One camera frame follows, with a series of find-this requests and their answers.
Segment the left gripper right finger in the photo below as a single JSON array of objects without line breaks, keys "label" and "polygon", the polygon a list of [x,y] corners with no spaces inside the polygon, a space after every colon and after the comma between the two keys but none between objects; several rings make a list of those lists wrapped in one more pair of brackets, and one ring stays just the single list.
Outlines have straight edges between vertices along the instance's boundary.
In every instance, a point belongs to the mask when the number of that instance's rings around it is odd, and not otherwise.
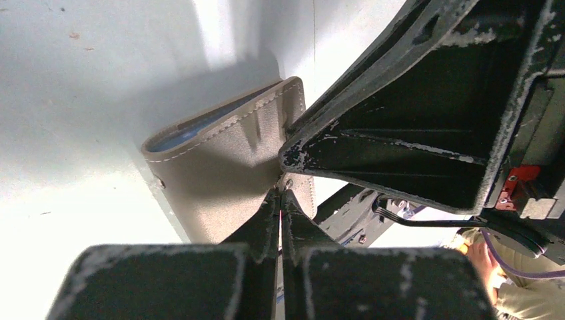
[{"label": "left gripper right finger", "polygon": [[471,262],[440,247],[347,248],[281,195],[287,319],[493,319]]}]

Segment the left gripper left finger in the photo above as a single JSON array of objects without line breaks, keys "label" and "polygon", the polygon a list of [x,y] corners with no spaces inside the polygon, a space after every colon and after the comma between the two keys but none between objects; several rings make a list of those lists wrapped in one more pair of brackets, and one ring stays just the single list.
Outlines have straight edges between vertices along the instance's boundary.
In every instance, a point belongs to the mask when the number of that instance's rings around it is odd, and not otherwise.
[{"label": "left gripper left finger", "polygon": [[273,319],[281,194],[219,244],[96,245],[70,266],[49,319]]}]

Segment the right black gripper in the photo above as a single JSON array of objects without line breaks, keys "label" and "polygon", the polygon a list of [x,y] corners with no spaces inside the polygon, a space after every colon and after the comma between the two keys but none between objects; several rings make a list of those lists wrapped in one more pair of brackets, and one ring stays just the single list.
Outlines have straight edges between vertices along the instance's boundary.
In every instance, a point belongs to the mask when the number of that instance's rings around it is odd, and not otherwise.
[{"label": "right black gripper", "polygon": [[564,264],[564,2],[407,1],[291,127],[287,172],[456,214]]}]

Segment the grey felt card holder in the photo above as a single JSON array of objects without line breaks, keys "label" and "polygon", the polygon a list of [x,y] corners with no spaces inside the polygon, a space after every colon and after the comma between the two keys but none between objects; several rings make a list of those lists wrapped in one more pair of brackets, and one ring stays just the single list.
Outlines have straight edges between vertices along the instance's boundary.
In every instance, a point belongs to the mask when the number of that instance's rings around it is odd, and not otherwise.
[{"label": "grey felt card holder", "polygon": [[185,117],[148,137],[141,153],[193,243],[220,243],[247,222],[273,187],[289,187],[308,217],[311,176],[286,173],[279,150],[305,112],[298,77],[273,81]]}]

